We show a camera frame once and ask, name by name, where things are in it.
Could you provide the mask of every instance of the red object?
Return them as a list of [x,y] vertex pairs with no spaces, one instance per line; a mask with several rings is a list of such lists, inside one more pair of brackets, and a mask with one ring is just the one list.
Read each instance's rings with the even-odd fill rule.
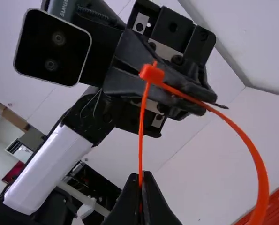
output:
[[[240,219],[235,225],[248,225],[253,211]],[[279,225],[279,189],[270,196],[269,205],[263,225]]]
[[179,97],[182,97],[190,102],[193,102],[197,105],[200,105],[207,109],[210,112],[217,114],[222,120],[224,120],[232,129],[240,136],[240,138],[244,141],[247,148],[249,149],[252,158],[254,160],[257,176],[258,176],[258,199],[256,203],[256,207],[253,210],[251,218],[249,219],[249,225],[262,225],[264,221],[264,217],[266,215],[266,210],[269,202],[269,182],[267,177],[267,172],[263,160],[259,152],[257,151],[255,145],[252,143],[251,139],[246,135],[246,133],[237,126],[231,119],[226,117],[220,111],[212,108],[211,106],[207,105],[206,103],[197,100],[189,95],[186,95],[179,90],[165,84],[162,82],[164,73],[159,72],[159,69],[156,68],[157,62],[154,62],[153,66],[149,64],[145,64],[141,73],[140,77],[147,81],[141,111],[140,111],[140,126],[139,126],[139,187],[142,185],[143,181],[143,119],[144,119],[144,110],[145,110],[145,102],[148,96],[149,87],[151,84],[154,84],[158,87],[161,87]]
[[143,80],[149,81],[153,84],[161,84],[164,78],[164,72],[163,70],[157,68],[156,61],[153,65],[144,64],[139,75]]
[[18,176],[24,168],[24,163],[19,161],[15,166],[6,174],[2,181],[9,183],[14,176]]

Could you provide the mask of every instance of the red wall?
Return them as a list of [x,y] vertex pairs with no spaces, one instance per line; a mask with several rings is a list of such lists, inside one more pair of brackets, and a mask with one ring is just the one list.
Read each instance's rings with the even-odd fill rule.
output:
[[[248,225],[251,212],[235,225]],[[279,225],[279,189],[270,196],[269,207],[263,225]]]

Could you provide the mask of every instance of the camera lens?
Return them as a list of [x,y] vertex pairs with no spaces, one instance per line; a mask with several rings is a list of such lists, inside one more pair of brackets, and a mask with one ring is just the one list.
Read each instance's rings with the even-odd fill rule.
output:
[[45,61],[45,68],[48,71],[55,71],[58,68],[58,64],[55,60],[48,59],[47,61]]
[[65,44],[65,36],[62,32],[55,32],[53,33],[52,36],[52,41],[58,45],[58,46],[62,46]]

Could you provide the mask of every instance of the screw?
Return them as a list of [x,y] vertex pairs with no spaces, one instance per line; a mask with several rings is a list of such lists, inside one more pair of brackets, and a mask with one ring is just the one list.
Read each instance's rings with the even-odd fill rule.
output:
[[151,49],[153,49],[154,51],[156,51],[156,49],[157,49],[157,46],[156,46],[156,44],[154,43],[154,42],[149,42],[149,45],[150,45],[150,47],[151,47]]
[[183,58],[180,55],[174,55],[171,59],[171,62],[178,66],[181,66],[183,64]]
[[159,114],[158,114],[158,115],[156,116],[156,119],[157,119],[158,121],[162,120],[162,118],[163,118],[162,115],[159,115]]
[[141,32],[141,31],[143,31],[143,24],[142,23],[138,23],[138,24],[136,24],[136,30],[138,31],[138,32]]

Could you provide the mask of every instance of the black camera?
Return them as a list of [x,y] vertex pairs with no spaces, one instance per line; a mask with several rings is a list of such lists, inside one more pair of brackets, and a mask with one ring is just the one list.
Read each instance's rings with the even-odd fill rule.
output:
[[91,43],[87,31],[45,11],[30,9],[14,67],[22,75],[71,87],[80,80]]

